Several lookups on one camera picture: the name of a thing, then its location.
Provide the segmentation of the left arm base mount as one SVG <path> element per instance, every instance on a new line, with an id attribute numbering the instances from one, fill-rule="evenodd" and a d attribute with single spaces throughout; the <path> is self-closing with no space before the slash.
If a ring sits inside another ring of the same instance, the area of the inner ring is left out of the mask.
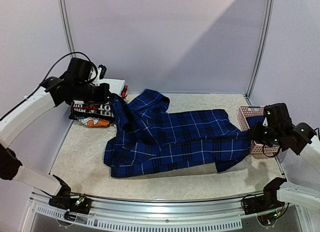
<path id="1" fill-rule="evenodd" d="M 59 209 L 64 209 L 66 211 L 63 216 L 65 220 L 75 220 L 76 217 L 72 212 L 88 215 L 93 200 L 84 194 L 72 193 L 71 188 L 62 179 L 55 175 L 53 177 L 59 181 L 61 188 L 57 195 L 51 196 L 48 204 Z"/>

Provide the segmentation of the pink plastic laundry basket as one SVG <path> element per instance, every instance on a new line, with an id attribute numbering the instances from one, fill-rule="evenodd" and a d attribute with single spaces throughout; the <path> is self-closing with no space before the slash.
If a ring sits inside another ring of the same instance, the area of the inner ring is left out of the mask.
<path id="1" fill-rule="evenodd" d="M 237 120 L 242 131 L 252 129 L 256 122 L 264 121 L 263 106 L 240 106 L 238 109 Z M 250 154 L 255 159 L 265 159 L 275 157 L 279 147 L 268 147 L 251 141 Z"/>

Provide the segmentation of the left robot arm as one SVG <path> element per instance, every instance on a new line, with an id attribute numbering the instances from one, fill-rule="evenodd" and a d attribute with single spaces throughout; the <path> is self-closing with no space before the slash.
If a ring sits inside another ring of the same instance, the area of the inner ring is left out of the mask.
<path id="1" fill-rule="evenodd" d="M 107 103 L 112 98 L 110 86 L 102 82 L 107 68 L 96 66 L 88 56 L 73 57 L 60 77 L 46 75 L 37 88 L 0 119 L 0 177 L 30 185 L 54 196 L 64 209 L 74 205 L 74 197 L 63 190 L 61 179 L 23 165 L 13 150 L 12 142 L 44 113 L 62 103 L 82 101 L 88 107 Z"/>

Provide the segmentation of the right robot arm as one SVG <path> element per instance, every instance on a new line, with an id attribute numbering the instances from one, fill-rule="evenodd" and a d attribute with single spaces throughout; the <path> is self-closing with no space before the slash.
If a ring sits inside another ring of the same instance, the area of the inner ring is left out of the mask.
<path id="1" fill-rule="evenodd" d="M 257 122 L 251 130 L 253 141 L 267 146 L 275 145 L 282 151 L 290 149 L 319 170 L 319 132 L 304 122 L 293 125 L 285 103 L 265 106 L 263 116 L 264 122 Z M 263 188 L 262 195 L 246 198 L 242 202 L 246 214 L 274 209 L 284 203 L 319 212 L 320 192 L 276 177 Z"/>

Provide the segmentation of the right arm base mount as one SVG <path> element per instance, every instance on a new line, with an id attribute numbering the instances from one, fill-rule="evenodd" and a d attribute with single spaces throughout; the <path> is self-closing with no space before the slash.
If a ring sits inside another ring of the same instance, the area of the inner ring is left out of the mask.
<path id="1" fill-rule="evenodd" d="M 287 182 L 287 179 L 276 177 L 263 188 L 262 195 L 245 195 L 240 201 L 245 215 L 281 208 L 279 212 L 275 212 L 271 216 L 271 220 L 277 220 L 283 216 L 290 203 L 278 200 L 277 192 L 285 182 Z"/>

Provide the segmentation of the blue plaid flannel shirt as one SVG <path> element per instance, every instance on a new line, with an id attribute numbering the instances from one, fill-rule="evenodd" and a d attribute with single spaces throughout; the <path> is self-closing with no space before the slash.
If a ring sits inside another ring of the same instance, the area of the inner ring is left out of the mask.
<path id="1" fill-rule="evenodd" d="M 223 109 L 168 113 L 170 99 L 146 89 L 131 102 L 114 96 L 110 108 L 116 136 L 105 147 L 103 162 L 113 178 L 128 178 L 214 163 L 224 172 L 251 149 Z"/>

